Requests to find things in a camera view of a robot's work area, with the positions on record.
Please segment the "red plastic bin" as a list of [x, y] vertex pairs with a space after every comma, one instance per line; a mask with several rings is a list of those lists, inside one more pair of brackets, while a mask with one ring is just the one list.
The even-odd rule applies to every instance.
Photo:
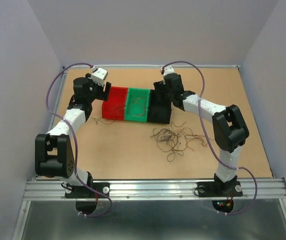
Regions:
[[123, 121], [127, 100], [127, 87], [112, 86], [108, 100], [102, 103], [102, 118]]

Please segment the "black plastic bin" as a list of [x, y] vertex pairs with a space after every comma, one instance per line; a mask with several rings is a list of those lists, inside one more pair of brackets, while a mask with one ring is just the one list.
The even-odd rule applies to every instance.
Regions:
[[154, 124], [169, 124], [171, 118], [171, 101], [157, 98], [156, 91], [151, 89], [149, 96], [147, 122]]

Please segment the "green plastic bin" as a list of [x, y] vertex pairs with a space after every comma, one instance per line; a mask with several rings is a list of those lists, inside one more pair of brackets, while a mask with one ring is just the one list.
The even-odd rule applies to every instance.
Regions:
[[147, 122], [150, 90], [144, 88], [128, 88], [124, 120], [129, 122]]

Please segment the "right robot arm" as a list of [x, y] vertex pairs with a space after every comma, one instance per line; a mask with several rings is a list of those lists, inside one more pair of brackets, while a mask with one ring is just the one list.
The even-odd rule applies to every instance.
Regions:
[[224, 195], [233, 189], [237, 180], [237, 165], [240, 151], [249, 137], [249, 130], [238, 106], [224, 106], [212, 103], [202, 98], [205, 90], [205, 79], [202, 76], [202, 90], [199, 95], [185, 90], [181, 75], [163, 71], [163, 80], [154, 83], [159, 97], [170, 100], [173, 105], [185, 112], [198, 115], [204, 135], [208, 140], [204, 120], [209, 121], [213, 127], [214, 140], [219, 147], [217, 155], [209, 143], [209, 147], [218, 161], [218, 168], [214, 174], [214, 182], [205, 191], [216, 195]]

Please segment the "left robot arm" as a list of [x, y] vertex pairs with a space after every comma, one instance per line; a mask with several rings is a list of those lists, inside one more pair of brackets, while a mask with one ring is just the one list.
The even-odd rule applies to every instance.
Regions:
[[83, 197], [98, 193], [92, 175], [79, 170], [76, 131], [87, 122], [95, 100], [107, 101], [111, 83], [106, 81], [108, 72], [97, 68], [73, 81], [73, 91], [64, 116], [46, 134], [35, 138], [35, 171], [39, 176], [57, 178], [67, 189], [75, 189]]

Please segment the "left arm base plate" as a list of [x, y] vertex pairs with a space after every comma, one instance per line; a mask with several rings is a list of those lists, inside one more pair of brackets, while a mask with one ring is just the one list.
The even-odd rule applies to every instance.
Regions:
[[[61, 183], [61, 187], [65, 189], [65, 198], [67, 199], [95, 199], [99, 195], [82, 186], [71, 186], [68, 183]], [[94, 190], [104, 193], [109, 196], [109, 190], [103, 192], [103, 189], [110, 189], [110, 184], [108, 182], [93, 182], [91, 188]]]

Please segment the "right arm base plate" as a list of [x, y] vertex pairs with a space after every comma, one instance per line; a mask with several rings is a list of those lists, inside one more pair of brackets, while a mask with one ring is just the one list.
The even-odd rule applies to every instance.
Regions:
[[230, 184], [220, 184], [214, 181], [198, 182], [194, 194], [200, 198], [241, 197], [243, 196], [242, 190], [236, 190], [235, 188], [239, 184], [238, 181]]

